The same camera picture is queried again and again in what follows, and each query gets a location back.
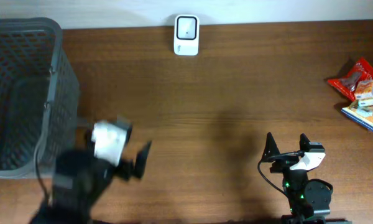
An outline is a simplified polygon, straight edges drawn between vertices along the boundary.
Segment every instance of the white background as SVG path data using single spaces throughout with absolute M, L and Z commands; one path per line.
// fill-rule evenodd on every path
M 0 18 L 49 17 L 62 28 L 373 19 L 373 0 L 0 0 Z

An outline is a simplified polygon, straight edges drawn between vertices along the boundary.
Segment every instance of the brown tabletop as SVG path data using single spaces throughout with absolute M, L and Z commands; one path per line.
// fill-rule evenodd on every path
M 373 133 L 340 113 L 348 100 L 325 82 L 359 57 L 373 66 L 373 21 L 200 32 L 196 57 L 174 54 L 171 27 L 64 32 L 80 82 L 78 114 L 133 121 L 129 156 L 153 140 L 143 180 L 115 180 L 93 217 L 226 222 L 288 214 L 286 198 L 257 171 L 271 131 L 281 152 L 297 150 L 301 133 L 322 142 L 326 157 L 309 177 L 334 185 L 329 217 L 373 223 Z M 0 223 L 26 223 L 41 199 L 35 180 L 0 180 Z

